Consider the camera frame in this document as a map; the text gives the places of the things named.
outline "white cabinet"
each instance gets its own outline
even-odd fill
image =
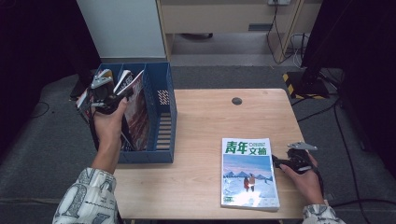
[[[156,0],[78,0],[100,57],[165,58]]]

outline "black cable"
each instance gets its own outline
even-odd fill
[[[319,114],[322,114],[322,113],[324,113],[324,112],[326,112],[326,111],[331,110],[333,107],[335,107],[335,105],[338,103],[339,100],[340,100],[340,98],[338,98],[338,99],[334,102],[334,104],[332,104],[331,106],[329,106],[329,107],[327,107],[327,108],[325,108],[325,109],[322,109],[322,110],[320,110],[320,111],[317,112],[317,113],[308,115],[308,116],[306,116],[306,117],[303,118],[303,119],[298,119],[297,122],[301,122],[301,121],[304,121],[304,120],[306,120],[306,119],[310,119],[310,118],[312,118],[312,117],[314,117],[314,116],[316,116],[316,115],[319,115]]]
[[[329,78],[329,77],[326,77],[326,75],[324,75],[321,71],[319,71],[318,76],[319,76],[321,79],[327,81],[330,85],[332,85],[332,86],[335,88],[336,91],[338,91],[340,85],[339,85],[339,83],[338,83],[337,81],[334,81],[334,80],[332,80],[332,79]]]
[[[30,117],[30,119],[36,119],[36,118],[40,118],[41,116],[43,116],[43,115],[45,115],[47,112],[49,112],[49,110],[50,110],[50,105],[49,104],[47,104],[47,103],[45,103],[45,102],[42,102],[42,101],[40,101],[40,102],[38,102],[37,104],[43,104],[43,105],[46,105],[47,106],[47,109],[46,109],[46,111],[44,111],[43,113],[41,113],[40,115],[37,115],[37,116],[32,116],[32,117]]]
[[[61,199],[40,199],[40,198],[2,198],[0,203],[40,203],[40,204],[59,204]]]
[[[291,106],[297,105],[297,104],[299,104],[300,102],[302,102],[302,101],[304,101],[306,99],[308,99],[308,98],[304,98],[304,99],[301,99],[301,100],[299,100],[297,102],[294,102],[293,104],[291,104]]]
[[[382,200],[382,199],[360,199],[360,200],[353,200],[353,201],[346,202],[346,203],[333,204],[332,207],[341,207],[341,206],[345,206],[345,205],[349,205],[349,204],[353,204],[353,203],[389,203],[389,204],[393,204],[393,205],[396,206],[396,202],[388,201],[388,200]]]
[[[301,39],[301,46],[300,46],[300,58],[301,58],[301,61],[303,60],[303,57],[304,57],[304,52],[303,52],[304,38],[305,38],[305,33],[303,33],[303,38]]]
[[[341,129],[340,122],[339,122],[339,120],[338,120],[337,109],[336,109],[335,104],[334,104],[334,107],[333,107],[333,111],[334,111],[335,121],[337,122],[338,130],[339,130],[339,132],[340,132],[340,134],[341,134],[341,138],[342,138],[342,140],[343,140],[344,147],[345,147],[345,149],[346,149],[346,155],[347,155],[347,158],[348,158],[348,160],[349,160],[349,165],[350,165],[350,169],[351,169],[351,172],[352,172],[352,178],[353,178],[353,183],[354,183],[354,187],[355,187],[356,197],[358,198],[359,208],[360,208],[360,210],[361,210],[361,214],[363,215],[364,220],[365,220],[368,224],[370,224],[371,222],[370,222],[369,219],[367,218],[367,216],[366,216],[366,214],[365,214],[365,212],[364,212],[363,206],[362,206],[362,204],[361,204],[361,194],[359,193],[358,181],[357,181],[357,179],[356,179],[356,174],[355,174],[355,167],[353,166],[352,158],[351,158],[351,156],[350,156],[350,152],[349,152],[349,149],[348,149],[348,147],[347,147],[347,142],[346,142],[346,139],[345,139],[345,137],[344,137],[343,130]]]
[[[282,40],[281,40],[281,38],[280,38],[279,31],[277,30],[277,25],[276,25],[276,14],[277,14],[277,0],[275,0],[275,14],[274,14],[273,21],[272,21],[272,23],[271,23],[271,30],[272,30],[272,27],[275,26],[277,38],[279,39],[279,45],[280,45],[281,50],[282,50],[282,55],[283,55],[283,57],[285,58],[282,62],[277,62],[277,61],[276,61],[274,52],[273,52],[272,49],[271,49],[270,41],[269,41],[269,34],[271,33],[271,30],[268,31],[268,33],[267,33],[267,35],[266,35],[266,39],[267,39],[268,49],[271,51],[271,55],[273,56],[274,62],[275,62],[276,64],[281,64],[281,63],[285,62],[285,61],[286,61],[289,57],[291,57],[293,54],[291,54],[291,55],[289,55],[289,56],[286,56],[285,53],[284,53],[284,49],[283,49],[283,46],[282,46]]]

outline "magazine cover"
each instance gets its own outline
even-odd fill
[[[269,138],[222,139],[221,206],[279,209]]]
[[[146,107],[145,92],[143,90],[143,71],[122,90],[134,89],[134,94],[128,98],[128,105],[125,111],[125,118],[128,122],[129,135],[132,139],[132,147],[123,147],[123,150],[142,151],[146,149],[149,138],[149,114]]]

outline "gray carpet floor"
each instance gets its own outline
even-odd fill
[[[298,68],[286,66],[174,66],[172,75],[175,89],[286,89],[282,74],[296,70]],[[0,223],[50,223],[57,202],[77,179],[79,172],[91,164],[95,149],[90,130],[74,108],[75,102],[69,101],[77,78],[65,77],[43,89],[41,103],[37,104],[32,118],[0,166]],[[337,95],[332,95],[329,99],[301,102],[290,99],[290,103],[298,102],[293,110],[297,119],[303,119],[331,106],[337,98]],[[336,113],[351,155],[361,198],[396,202],[395,178],[384,169],[374,152],[361,150],[347,112],[337,106]],[[312,154],[319,162],[329,203],[356,200],[351,166],[333,109],[300,121],[299,125],[305,142],[319,148]],[[30,200],[24,203],[26,199],[52,201],[34,203]],[[371,223],[394,223],[396,220],[395,205],[364,203],[363,208]],[[357,203],[334,209],[346,223],[365,223]],[[296,220],[285,223],[296,223]]]

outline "blue plastic basket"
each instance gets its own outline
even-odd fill
[[[122,71],[138,74],[144,69],[143,88],[149,119],[147,148],[121,150],[119,163],[172,163],[175,151],[177,107],[169,63],[102,63],[99,70],[110,69],[119,78]]]

